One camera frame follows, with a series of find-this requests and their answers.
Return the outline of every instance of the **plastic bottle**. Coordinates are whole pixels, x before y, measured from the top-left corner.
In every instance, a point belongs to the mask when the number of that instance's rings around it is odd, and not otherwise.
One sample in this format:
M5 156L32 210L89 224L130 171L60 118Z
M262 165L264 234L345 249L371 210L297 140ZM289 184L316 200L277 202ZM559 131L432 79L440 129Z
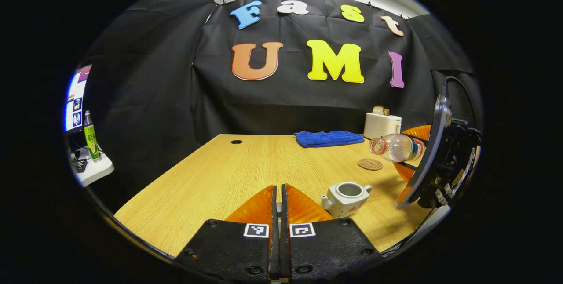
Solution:
M90 117L90 110L86 110L84 113L84 135L86 136L86 142L88 144L88 151L92 156L94 162L100 162L102 156L100 154L100 149L98 148L98 142L96 141L96 134L94 133L94 125L92 124L92 118Z
M390 134L369 142L369 151L390 162L418 160L426 147L417 138L403 134Z

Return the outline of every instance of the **black cloth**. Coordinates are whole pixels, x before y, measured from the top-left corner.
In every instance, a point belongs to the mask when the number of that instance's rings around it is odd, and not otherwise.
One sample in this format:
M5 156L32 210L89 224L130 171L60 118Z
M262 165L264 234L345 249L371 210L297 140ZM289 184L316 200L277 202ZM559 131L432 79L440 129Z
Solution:
M90 48L84 94L114 175L134 196L199 148L190 65L209 0L139 0Z
M307 4L306 15L280 14L282 1L260 0L258 22L238 29L231 11L255 0L233 1L220 6L203 26L193 74L193 106L196 138L203 143L219 133L293 134L299 131L363 132L366 112L375 105L402 116L402 128L432 122L435 90L430 61L413 28L400 16L352 0L297 0ZM358 7L365 20L344 19L341 5ZM388 15L399 23L404 37L389 30L380 18ZM362 48L360 66L364 83L312 81L308 40L324 40L338 54L343 44ZM264 42L283 43L276 72L258 81L233 75L234 45L253 43L250 64L265 63ZM402 55L404 88L390 86L388 52Z
M209 0L141 0L92 46L83 61L93 64L84 109L90 109L100 146L114 162L113 176L129 197L217 134L362 133L366 112L375 105L401 116L403 130L430 124L448 75L466 84L482 123L472 66L433 16L405 20L352 0L298 0L307 4L308 14L280 14L276 8L287 0L260 0L260 20L238 29L229 14L251 1L223 6ZM341 5L358 7L364 22L344 19ZM398 22L404 36L392 33L382 15ZM336 54L343 44L360 46L364 83L344 82L342 74L337 80L308 79L308 40L324 40ZM256 44L250 66L261 68L264 42L283 44L276 72L255 81L234 76L231 48ZM389 51L402 55L404 88L390 85ZM471 123L458 88L450 84L454 117Z

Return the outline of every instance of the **clear plastic bottle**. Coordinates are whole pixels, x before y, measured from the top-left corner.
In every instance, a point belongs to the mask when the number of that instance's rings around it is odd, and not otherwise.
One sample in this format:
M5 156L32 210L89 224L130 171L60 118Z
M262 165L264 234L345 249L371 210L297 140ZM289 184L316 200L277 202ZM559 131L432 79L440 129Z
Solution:
M369 151L390 162L418 160L424 152L424 143L403 134L390 134L369 142Z

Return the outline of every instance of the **monitor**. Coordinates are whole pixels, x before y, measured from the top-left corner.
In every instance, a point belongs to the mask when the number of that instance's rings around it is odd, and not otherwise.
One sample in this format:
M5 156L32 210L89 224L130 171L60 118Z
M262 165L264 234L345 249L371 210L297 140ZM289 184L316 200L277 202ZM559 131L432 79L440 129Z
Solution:
M69 88L66 93L64 120L65 133L67 134L82 131L84 120L84 113L82 109L84 106L84 88L86 87L86 80L90 74L91 68L92 64L76 70L69 83Z

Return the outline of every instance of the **yellow letter m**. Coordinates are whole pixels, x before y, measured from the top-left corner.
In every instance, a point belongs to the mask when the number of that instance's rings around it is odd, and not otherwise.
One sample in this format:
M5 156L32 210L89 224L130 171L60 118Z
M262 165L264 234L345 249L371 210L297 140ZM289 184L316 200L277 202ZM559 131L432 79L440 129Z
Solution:
M364 77L362 72L360 72L360 51L362 51L360 46L343 44L340 52L336 55L326 41L309 40L307 45L311 47L313 56L312 70L307 74L310 80L326 80L328 74L324 72L324 67L322 66L324 63L333 80L338 79L340 71L344 66L344 74L342 74L344 82L364 82Z

